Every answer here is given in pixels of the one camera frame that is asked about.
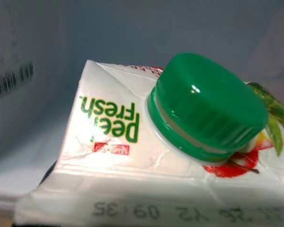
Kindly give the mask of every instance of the red fruit illustration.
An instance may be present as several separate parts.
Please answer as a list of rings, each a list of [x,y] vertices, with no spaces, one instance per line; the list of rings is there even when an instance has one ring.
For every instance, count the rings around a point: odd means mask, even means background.
[[[268,143],[268,141],[266,136],[261,132],[254,148],[250,152],[236,152],[230,157],[227,163],[221,166],[203,166],[203,168],[217,177],[236,177],[249,171],[259,174],[259,171],[255,169],[259,159],[259,150],[272,147],[272,144]]]

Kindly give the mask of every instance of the plastic cap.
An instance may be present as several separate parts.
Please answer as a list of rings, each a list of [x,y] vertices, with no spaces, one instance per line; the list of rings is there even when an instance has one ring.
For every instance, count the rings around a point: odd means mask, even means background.
[[[266,125],[260,98],[232,72],[197,54],[176,55],[147,100],[161,134],[190,156],[223,162]]]

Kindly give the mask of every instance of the peel fresh logo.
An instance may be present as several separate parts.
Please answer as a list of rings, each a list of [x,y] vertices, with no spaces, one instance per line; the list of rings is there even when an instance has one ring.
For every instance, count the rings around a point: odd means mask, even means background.
[[[125,136],[130,143],[138,141],[140,115],[135,112],[134,103],[128,108],[103,99],[88,99],[86,96],[79,98],[82,100],[81,111],[89,119],[93,116],[94,126],[101,128],[105,135],[111,133],[115,137]]]

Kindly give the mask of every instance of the barcode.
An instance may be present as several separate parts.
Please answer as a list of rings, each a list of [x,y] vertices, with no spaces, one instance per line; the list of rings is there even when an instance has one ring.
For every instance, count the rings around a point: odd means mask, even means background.
[[[20,66],[18,70],[5,72],[4,76],[0,77],[0,97],[27,83],[33,75],[34,68],[31,62]]]

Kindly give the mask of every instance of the red label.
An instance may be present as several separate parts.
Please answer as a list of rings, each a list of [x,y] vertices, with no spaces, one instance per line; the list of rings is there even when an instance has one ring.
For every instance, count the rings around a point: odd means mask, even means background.
[[[93,152],[109,152],[115,155],[129,155],[129,145],[97,142],[94,145]]]

